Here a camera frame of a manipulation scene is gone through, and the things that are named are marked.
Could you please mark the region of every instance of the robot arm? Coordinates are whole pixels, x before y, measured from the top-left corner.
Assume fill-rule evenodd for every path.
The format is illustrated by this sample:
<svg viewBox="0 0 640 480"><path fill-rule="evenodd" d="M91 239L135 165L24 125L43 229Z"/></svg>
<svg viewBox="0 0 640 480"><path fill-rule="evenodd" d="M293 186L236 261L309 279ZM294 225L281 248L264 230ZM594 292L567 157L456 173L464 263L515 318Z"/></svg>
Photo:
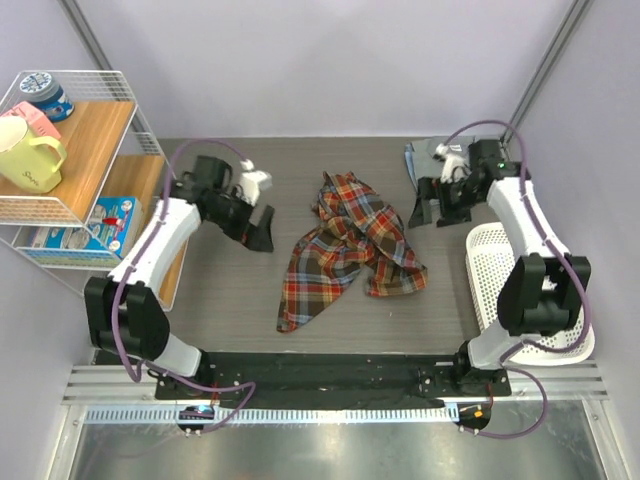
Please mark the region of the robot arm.
<svg viewBox="0 0 640 480"><path fill-rule="evenodd" d="M461 347L465 364L461 374L498 371L501 356L523 340L539 340L575 327L581 301L575 285L557 260L547 241L573 267L586 288L591 267L586 257L571 255L556 237L538 204L533 184L525 181L525 191L538 222L547 232L540 238L534 220L525 208L520 191L520 165L507 162L496 140L480 140L469 147L470 171L457 179L454 175L461 157L445 146L436 154L444 161L443 176L435 183L441 198L443 218L450 223L470 219L469 209L486 201L496 212L513 249L515 266L498 295L497 321L479 337Z"/></svg>
<svg viewBox="0 0 640 480"><path fill-rule="evenodd" d="M117 353L110 321L114 294L125 273L135 264L119 308L119 333L128 354L178 375L209 383L211 373L206 354L170 333L169 321L157 297L175 256L203 221L216 223L223 233L249 250L273 251L274 209L265 207L258 224L250 222L260 192L271 186L271 177L255 170L250 161L243 162L242 167L244 172L238 184L229 191L228 184L224 183L232 177L231 167L217 158L198 157L194 171L183 173L173 182L164 219L161 215L165 205L161 200L126 258L107 278L89 280L85 304L95 347ZM150 239L160 221L163 225L159 234Z"/></svg>

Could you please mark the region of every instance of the blue canister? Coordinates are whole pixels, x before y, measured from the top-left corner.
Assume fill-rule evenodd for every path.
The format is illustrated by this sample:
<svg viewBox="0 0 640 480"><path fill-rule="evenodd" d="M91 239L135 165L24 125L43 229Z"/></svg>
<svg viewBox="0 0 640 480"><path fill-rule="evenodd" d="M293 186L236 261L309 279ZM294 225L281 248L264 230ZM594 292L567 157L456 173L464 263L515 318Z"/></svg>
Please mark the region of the blue canister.
<svg viewBox="0 0 640 480"><path fill-rule="evenodd" d="M20 91L27 102L42 110L52 122L64 120L73 113L73 104L50 73L27 75L20 82Z"/></svg>

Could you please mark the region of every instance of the white wall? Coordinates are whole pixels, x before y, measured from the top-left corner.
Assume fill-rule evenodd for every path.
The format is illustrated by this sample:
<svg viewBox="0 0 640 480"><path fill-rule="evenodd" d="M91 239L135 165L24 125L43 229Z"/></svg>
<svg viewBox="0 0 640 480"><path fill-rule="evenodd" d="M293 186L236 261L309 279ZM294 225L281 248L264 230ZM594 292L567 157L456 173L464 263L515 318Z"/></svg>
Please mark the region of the white wall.
<svg viewBox="0 0 640 480"><path fill-rule="evenodd" d="M160 137L509 118L571 0L81 0Z"/></svg>
<svg viewBox="0 0 640 480"><path fill-rule="evenodd" d="M522 128L536 196L563 242L591 261L595 356L634 459L640 445L638 18L640 2L593 2Z"/></svg>
<svg viewBox="0 0 640 480"><path fill-rule="evenodd" d="M0 91L20 70L93 68L55 0L10 2L0 15ZM6 239L11 227L0 226ZM0 242L2 478L42 478L71 366L86 362L82 299Z"/></svg>

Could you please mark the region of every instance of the red plaid fabric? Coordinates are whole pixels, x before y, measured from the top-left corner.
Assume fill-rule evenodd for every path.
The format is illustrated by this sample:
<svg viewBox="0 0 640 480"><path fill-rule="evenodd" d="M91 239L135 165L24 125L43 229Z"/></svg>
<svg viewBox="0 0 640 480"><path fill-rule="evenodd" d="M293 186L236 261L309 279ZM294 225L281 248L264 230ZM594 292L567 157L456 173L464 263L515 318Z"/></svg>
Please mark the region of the red plaid fabric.
<svg viewBox="0 0 640 480"><path fill-rule="evenodd" d="M314 205L320 225L298 241L287 268L280 332L294 331L331 305L364 265L374 272L366 289L373 297L427 285L427 269L407 243L395 210L351 172L325 172L324 180Z"/></svg>

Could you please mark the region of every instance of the white plastic basket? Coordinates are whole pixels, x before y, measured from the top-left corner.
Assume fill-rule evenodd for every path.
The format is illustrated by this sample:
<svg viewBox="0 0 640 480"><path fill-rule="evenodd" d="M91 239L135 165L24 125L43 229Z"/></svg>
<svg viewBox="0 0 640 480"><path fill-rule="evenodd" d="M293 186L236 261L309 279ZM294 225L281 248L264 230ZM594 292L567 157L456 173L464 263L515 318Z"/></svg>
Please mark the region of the white plastic basket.
<svg viewBox="0 0 640 480"><path fill-rule="evenodd" d="M513 251L500 222L479 225L467 235L467 274L480 331L497 318L498 294L514 264ZM580 311L572 330L543 338L539 343L555 348L566 347L578 338L582 325L583 313ZM587 359L594 346L595 336L589 328L585 341L572 352L547 353L527 346L511 357L511 361L523 365L569 365Z"/></svg>

